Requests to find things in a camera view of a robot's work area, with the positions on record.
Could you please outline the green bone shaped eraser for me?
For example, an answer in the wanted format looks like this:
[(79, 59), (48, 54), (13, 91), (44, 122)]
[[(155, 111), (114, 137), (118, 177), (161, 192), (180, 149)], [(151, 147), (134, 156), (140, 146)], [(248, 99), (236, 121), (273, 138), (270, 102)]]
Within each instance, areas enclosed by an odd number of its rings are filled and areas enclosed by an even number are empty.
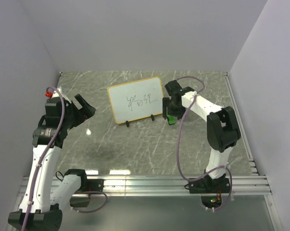
[(176, 120), (171, 115), (167, 115), (167, 121), (169, 125), (174, 125), (176, 123)]

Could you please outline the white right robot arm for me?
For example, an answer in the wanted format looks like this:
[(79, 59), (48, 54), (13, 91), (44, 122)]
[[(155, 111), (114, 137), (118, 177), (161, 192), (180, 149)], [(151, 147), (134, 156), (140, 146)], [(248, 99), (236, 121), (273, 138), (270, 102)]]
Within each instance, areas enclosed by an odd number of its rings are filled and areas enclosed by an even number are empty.
[(202, 176), (183, 179), (190, 193), (229, 193), (230, 178), (226, 177), (228, 158), (241, 138), (234, 109), (222, 107), (199, 96), (195, 91), (179, 90), (162, 99), (163, 118), (183, 120), (188, 112), (194, 112), (206, 122), (207, 141), (211, 147), (209, 163)]

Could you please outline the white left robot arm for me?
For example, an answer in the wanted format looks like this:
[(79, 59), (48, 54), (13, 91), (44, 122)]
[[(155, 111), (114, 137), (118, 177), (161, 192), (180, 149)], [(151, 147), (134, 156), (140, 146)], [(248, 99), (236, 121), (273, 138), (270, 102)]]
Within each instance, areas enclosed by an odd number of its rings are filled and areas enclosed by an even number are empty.
[(62, 152), (68, 131), (94, 116), (96, 109), (81, 95), (75, 99), (81, 104), (78, 109), (61, 87), (47, 87), (45, 115), (33, 132), (33, 161), (28, 185), (18, 210), (11, 212), (8, 223), (19, 231), (57, 231), (63, 209), (70, 204), (75, 193), (87, 196), (105, 195), (103, 180), (96, 185), (88, 181), (83, 169), (69, 169), (62, 175), (62, 181), (51, 191), (56, 163)]

